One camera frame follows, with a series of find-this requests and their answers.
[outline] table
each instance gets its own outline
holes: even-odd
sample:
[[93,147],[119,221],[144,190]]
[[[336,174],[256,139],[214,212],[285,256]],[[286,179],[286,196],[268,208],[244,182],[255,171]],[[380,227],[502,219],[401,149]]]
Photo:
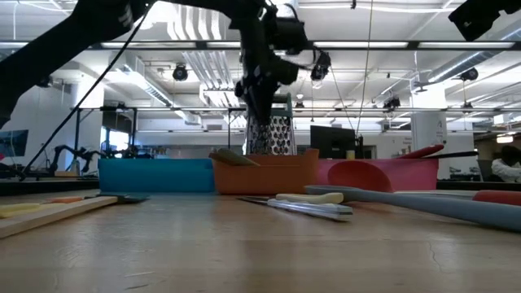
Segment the table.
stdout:
[[[0,204],[52,195],[0,198]],[[355,203],[349,223],[154,196],[0,240],[2,292],[519,292],[521,234]]]

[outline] cream knife handle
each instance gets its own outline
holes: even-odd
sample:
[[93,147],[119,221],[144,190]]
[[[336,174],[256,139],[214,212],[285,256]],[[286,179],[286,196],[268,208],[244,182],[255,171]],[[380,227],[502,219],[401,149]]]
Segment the cream knife handle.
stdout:
[[294,194],[279,194],[276,197],[277,200],[287,200],[293,203],[312,203],[312,204],[324,204],[324,203],[342,203],[344,201],[344,195],[339,192],[332,192],[325,195],[294,195]]

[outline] orange bin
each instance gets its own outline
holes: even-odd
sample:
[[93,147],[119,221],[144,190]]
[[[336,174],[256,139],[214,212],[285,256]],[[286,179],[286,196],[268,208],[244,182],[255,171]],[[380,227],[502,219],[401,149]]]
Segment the orange bin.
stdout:
[[318,150],[304,155],[248,155],[260,166],[229,166],[212,160],[215,187],[221,195],[305,194],[315,184]]

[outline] blue bin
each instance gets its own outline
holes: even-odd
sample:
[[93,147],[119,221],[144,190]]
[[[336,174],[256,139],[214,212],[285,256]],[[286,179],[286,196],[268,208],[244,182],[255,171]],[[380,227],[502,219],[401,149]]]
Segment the blue bin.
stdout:
[[215,191],[210,159],[99,160],[102,192],[208,193]]

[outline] desk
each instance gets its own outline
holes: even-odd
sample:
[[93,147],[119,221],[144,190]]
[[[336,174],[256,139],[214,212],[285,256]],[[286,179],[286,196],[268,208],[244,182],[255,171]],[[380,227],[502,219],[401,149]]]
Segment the desk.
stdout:
[[1,240],[0,284],[3,292],[67,293],[521,288],[521,234],[382,204],[353,207],[352,222],[335,223],[232,197],[154,196]]
[[438,190],[510,190],[521,191],[521,183],[438,181]]

